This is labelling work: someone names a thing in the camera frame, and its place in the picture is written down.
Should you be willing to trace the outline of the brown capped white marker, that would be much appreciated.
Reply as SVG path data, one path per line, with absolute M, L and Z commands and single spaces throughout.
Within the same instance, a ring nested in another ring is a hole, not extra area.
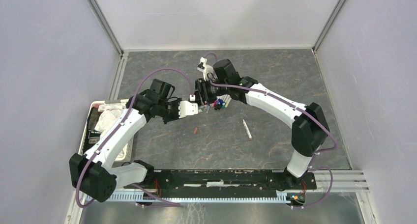
M 246 121 L 244 119 L 242 120 L 242 123 L 243 123 L 243 126 L 244 126 L 245 130 L 246 130 L 246 133 L 248 135 L 248 138 L 250 140 L 252 140 L 253 139 L 252 134 L 251 134 L 251 132 L 249 130 L 249 127 L 248 127 L 248 125 L 247 125 L 247 123 L 246 123 Z

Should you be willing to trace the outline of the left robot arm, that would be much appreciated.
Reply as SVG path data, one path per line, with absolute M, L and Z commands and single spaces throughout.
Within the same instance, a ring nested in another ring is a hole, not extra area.
M 133 162 L 113 167 L 117 156 L 130 139 L 152 118 L 158 116 L 164 123 L 184 118 L 187 101 L 169 97 L 175 87 L 153 80 L 149 89 L 134 95 L 127 103 L 119 119 L 93 147 L 69 159 L 71 184 L 77 193 L 84 193 L 92 200 L 104 202 L 116 189 L 137 183 L 142 188 L 154 184 L 152 166 Z

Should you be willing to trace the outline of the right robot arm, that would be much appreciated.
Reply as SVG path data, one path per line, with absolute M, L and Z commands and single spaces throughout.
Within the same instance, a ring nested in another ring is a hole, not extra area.
M 215 103 L 221 96 L 228 95 L 232 100 L 259 108 L 289 126 L 294 152 L 284 169 L 284 183 L 291 189 L 298 188 L 304 182 L 315 152 L 330 134 L 321 106 L 289 100 L 254 78 L 241 77 L 229 59 L 211 66 L 202 57 L 197 69 L 203 73 L 203 77 L 195 81 L 198 103 Z

